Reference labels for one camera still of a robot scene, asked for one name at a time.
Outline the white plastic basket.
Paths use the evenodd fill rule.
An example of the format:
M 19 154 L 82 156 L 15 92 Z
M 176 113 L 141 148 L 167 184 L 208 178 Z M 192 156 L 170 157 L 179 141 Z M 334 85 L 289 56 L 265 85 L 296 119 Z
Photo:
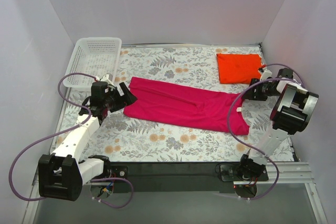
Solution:
M 110 80 L 115 82 L 122 40 L 115 37 L 88 37 L 79 39 L 74 47 L 66 74 L 74 73 L 67 77 L 63 85 L 67 88 L 80 91 L 90 91 L 94 77 L 110 75 Z

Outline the pink t shirt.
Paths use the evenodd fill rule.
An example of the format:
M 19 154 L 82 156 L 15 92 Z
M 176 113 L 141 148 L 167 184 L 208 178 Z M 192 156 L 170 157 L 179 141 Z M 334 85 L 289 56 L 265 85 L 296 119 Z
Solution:
M 249 133 L 239 111 L 243 101 L 237 94 L 138 77 L 132 77 L 129 87 L 138 99 L 123 111 L 130 118 L 236 135 Z

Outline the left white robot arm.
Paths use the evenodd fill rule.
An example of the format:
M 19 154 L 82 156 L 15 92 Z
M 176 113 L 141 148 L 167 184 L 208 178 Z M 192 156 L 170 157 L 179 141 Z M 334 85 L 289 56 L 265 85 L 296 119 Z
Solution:
M 119 89 L 107 81 L 94 82 L 91 95 L 80 106 L 75 129 L 70 130 L 51 154 L 42 155 L 38 161 L 39 194 L 45 198 L 75 201 L 87 182 L 92 179 L 108 181 L 112 175 L 108 157 L 91 155 L 81 162 L 80 156 L 108 114 L 136 100 L 123 82 Z

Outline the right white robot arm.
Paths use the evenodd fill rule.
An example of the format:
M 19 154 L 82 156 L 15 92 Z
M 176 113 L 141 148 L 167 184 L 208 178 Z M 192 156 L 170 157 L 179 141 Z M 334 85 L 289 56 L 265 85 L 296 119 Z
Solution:
M 269 80 L 272 72 L 264 66 L 258 69 L 259 79 L 251 79 L 251 91 L 243 95 L 244 100 L 266 101 L 269 97 L 278 97 L 275 107 L 270 114 L 271 125 L 259 141 L 256 149 L 249 149 L 240 159 L 237 168 L 242 180 L 257 179 L 266 172 L 267 158 L 277 147 L 290 136 L 302 132 L 311 119 L 317 105 L 319 95 L 308 91 L 296 83 L 293 71 L 282 68 L 278 71 L 276 81 L 268 81 L 256 85 L 260 81 Z

